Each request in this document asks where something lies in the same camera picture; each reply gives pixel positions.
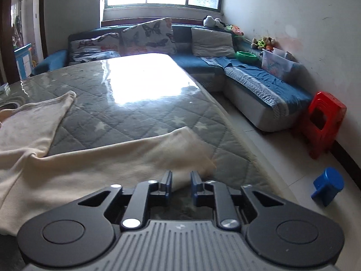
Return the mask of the cream sweater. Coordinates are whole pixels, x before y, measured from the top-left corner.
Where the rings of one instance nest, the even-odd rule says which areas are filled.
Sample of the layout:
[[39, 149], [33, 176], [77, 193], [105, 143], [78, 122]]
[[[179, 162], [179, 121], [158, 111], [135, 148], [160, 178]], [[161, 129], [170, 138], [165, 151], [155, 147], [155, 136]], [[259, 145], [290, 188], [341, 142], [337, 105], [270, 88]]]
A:
[[209, 175], [215, 165], [190, 128], [94, 149], [48, 155], [60, 121], [76, 98], [72, 91], [1, 111], [1, 233], [16, 235], [29, 219], [112, 184], [173, 173], [173, 189], [190, 173]]

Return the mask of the blue corner sofa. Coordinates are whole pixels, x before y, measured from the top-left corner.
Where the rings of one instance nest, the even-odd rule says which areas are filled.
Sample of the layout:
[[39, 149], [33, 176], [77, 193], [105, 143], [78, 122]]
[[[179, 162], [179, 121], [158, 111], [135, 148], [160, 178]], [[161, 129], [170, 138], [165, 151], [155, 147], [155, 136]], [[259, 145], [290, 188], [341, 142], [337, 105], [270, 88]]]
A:
[[[106, 33], [119, 34], [120, 55], [124, 56], [122, 31], [126, 28], [126, 25], [120, 25], [69, 35], [68, 47], [48, 56], [34, 67], [31, 74], [38, 75], [70, 65], [71, 41], [92, 39]], [[311, 103], [310, 93], [260, 69], [258, 63], [195, 56], [192, 53], [191, 28], [204, 27], [174, 24], [172, 28], [177, 47], [172, 59], [207, 91], [222, 92], [256, 128], [266, 132], [284, 130], [292, 126]]]

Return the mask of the blue plastic cup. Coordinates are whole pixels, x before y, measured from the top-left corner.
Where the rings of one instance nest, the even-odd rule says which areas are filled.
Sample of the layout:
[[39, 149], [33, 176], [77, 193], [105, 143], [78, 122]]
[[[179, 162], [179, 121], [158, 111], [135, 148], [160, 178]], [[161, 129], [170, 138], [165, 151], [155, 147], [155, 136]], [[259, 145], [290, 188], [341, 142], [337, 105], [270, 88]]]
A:
[[314, 181], [315, 192], [311, 195], [314, 201], [327, 207], [345, 186], [344, 179], [339, 171], [333, 167], [327, 167], [324, 172]]

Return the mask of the red plastic stool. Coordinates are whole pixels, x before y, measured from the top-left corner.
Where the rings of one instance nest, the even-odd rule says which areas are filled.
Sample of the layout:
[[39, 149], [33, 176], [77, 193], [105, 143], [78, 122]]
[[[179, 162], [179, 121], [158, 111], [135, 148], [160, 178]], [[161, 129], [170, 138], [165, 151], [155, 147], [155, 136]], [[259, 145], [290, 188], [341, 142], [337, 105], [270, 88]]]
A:
[[319, 91], [313, 97], [300, 126], [312, 159], [317, 159], [332, 147], [346, 111], [346, 105], [329, 92]]

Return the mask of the green plastic bowl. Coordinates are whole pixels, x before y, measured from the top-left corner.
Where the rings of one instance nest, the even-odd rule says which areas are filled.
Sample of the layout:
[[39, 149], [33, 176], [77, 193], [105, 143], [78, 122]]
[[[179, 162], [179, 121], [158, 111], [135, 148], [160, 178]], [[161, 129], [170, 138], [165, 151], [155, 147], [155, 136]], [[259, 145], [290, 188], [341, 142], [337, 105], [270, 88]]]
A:
[[245, 51], [237, 51], [236, 58], [245, 64], [256, 64], [258, 62], [258, 57], [255, 54]]

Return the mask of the clear plastic storage box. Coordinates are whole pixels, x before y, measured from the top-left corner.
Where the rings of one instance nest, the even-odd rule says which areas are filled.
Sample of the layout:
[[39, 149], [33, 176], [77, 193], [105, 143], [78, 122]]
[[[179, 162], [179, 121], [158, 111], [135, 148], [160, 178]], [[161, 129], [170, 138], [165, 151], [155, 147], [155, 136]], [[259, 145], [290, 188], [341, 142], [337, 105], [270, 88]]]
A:
[[292, 81], [299, 64], [267, 50], [262, 52], [261, 68], [283, 81]]

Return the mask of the grey plain pillow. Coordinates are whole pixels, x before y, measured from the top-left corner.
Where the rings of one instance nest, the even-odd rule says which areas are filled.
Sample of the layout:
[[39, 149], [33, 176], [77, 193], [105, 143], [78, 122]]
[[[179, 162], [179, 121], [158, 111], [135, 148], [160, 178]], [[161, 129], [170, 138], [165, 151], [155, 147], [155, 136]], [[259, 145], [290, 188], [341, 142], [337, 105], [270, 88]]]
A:
[[235, 58], [233, 38], [230, 33], [209, 29], [191, 28], [192, 53], [198, 57]]

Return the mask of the butterfly pillow right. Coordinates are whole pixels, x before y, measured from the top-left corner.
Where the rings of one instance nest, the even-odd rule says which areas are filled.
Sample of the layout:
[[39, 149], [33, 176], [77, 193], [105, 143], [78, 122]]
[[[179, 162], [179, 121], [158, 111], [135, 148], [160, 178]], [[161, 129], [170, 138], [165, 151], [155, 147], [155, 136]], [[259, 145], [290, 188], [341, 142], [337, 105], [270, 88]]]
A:
[[177, 53], [172, 20], [170, 17], [141, 23], [122, 31], [122, 40], [127, 55]]

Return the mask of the butterfly pillow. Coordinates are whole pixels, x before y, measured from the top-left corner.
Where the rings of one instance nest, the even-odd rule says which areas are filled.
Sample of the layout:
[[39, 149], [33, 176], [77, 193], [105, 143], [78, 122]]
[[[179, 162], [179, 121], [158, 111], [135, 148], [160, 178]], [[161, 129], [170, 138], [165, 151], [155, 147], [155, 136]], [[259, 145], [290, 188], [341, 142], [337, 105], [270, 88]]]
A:
[[170, 17], [141, 23], [122, 31], [122, 40], [127, 55], [177, 53], [172, 20]]
[[74, 40], [70, 43], [70, 65], [118, 57], [120, 57], [118, 33], [106, 33], [92, 39]]

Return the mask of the butterfly pillow left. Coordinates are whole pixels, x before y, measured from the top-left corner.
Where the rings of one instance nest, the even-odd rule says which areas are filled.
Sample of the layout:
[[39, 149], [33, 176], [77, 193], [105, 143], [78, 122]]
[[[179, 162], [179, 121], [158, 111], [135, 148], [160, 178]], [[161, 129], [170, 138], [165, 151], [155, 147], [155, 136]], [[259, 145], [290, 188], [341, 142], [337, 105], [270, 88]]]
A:
[[118, 33], [106, 33], [92, 39], [74, 40], [70, 43], [70, 65], [118, 57], [120, 57]]

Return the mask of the plush toys pile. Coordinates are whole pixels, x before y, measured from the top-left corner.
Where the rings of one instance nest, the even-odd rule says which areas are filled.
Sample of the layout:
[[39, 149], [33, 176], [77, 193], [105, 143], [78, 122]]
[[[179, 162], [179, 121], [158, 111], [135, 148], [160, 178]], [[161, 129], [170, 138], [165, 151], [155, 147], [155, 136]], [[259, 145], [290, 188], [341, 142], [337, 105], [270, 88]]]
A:
[[267, 50], [273, 52], [275, 45], [276, 45], [276, 40], [272, 37], [266, 37], [266, 36], [264, 36], [260, 40], [253, 38], [251, 42], [251, 48], [260, 51]]

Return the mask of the panda plush toy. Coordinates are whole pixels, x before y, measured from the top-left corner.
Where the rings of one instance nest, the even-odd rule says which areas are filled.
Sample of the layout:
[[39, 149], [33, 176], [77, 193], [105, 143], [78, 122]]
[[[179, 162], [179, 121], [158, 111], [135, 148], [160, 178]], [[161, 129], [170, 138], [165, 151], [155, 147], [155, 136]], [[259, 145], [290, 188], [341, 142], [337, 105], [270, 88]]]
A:
[[220, 18], [213, 18], [210, 15], [207, 15], [203, 20], [203, 26], [206, 28], [218, 28], [225, 29], [225, 24], [220, 20]]

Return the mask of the blue white small cabinet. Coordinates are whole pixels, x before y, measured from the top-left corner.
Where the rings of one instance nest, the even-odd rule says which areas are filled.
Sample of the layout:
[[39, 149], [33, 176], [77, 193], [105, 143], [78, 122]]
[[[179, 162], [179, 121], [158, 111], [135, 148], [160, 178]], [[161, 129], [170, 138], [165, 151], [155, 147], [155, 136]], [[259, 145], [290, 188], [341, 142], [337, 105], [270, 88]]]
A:
[[17, 48], [14, 51], [20, 80], [26, 80], [31, 75], [33, 69], [31, 50], [32, 45], [28, 43], [27, 45]]

